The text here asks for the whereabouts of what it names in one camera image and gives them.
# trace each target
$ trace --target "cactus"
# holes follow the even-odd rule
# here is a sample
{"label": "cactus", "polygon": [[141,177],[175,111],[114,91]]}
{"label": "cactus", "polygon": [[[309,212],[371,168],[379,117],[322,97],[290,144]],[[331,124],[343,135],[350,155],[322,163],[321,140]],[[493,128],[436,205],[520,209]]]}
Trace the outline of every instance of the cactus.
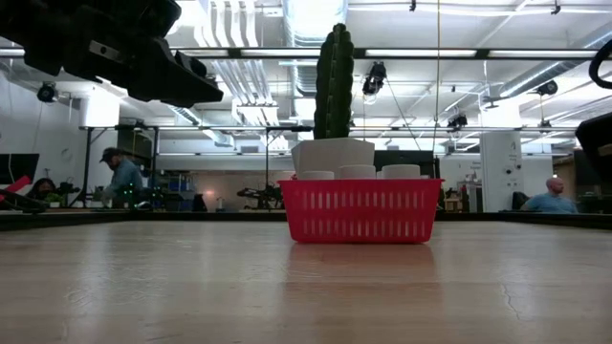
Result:
{"label": "cactus", "polygon": [[351,33],[337,24],[321,46],[317,63],[315,139],[347,138],[351,120],[353,51]]}

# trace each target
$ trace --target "blue shirt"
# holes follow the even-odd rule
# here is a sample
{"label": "blue shirt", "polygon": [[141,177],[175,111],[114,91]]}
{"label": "blue shirt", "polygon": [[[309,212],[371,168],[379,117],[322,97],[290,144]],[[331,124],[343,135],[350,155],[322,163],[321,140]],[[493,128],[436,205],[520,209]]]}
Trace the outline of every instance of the blue shirt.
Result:
{"label": "blue shirt", "polygon": [[129,184],[133,184],[136,190],[142,190],[141,170],[129,159],[123,158],[113,173],[110,188],[117,195],[122,187]]}
{"label": "blue shirt", "polygon": [[541,211],[550,214],[577,214],[576,205],[561,196],[553,196],[549,193],[533,196],[525,203],[529,210]]}

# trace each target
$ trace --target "cap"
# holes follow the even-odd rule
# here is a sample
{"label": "cap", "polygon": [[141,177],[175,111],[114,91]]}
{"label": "cap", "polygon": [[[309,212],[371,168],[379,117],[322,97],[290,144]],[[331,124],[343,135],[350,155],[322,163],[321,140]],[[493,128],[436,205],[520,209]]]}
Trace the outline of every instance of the cap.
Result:
{"label": "cap", "polygon": [[113,159],[113,157],[116,157],[118,155],[121,155],[121,151],[119,149],[114,147],[108,147],[104,149],[104,153],[102,153],[102,159],[100,159],[100,162],[109,162],[111,159]]}

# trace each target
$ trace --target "white cup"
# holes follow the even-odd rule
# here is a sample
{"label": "white cup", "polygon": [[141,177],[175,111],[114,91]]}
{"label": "white cup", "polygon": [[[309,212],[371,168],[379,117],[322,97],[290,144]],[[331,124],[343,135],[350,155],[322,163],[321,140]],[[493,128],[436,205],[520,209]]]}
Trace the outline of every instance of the white cup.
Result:
{"label": "white cup", "polygon": [[301,181],[330,181],[335,178],[332,171],[304,171],[302,172]]}
{"label": "white cup", "polygon": [[340,179],[376,179],[373,165],[347,165],[339,169]]}
{"label": "white cup", "polygon": [[421,179],[421,166],[409,164],[388,165],[382,168],[383,179]]}

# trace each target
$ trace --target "red object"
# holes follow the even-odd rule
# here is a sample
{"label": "red object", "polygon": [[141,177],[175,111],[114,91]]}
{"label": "red object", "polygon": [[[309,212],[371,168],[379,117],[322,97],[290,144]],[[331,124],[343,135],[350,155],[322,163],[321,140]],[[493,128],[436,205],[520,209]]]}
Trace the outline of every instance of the red object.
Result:
{"label": "red object", "polygon": [[443,180],[280,181],[300,243],[424,243]]}
{"label": "red object", "polygon": [[[22,188],[26,187],[32,180],[28,176],[23,176],[17,180],[17,182],[9,185],[5,190],[15,193]],[[0,202],[4,201],[4,196],[0,195]]]}

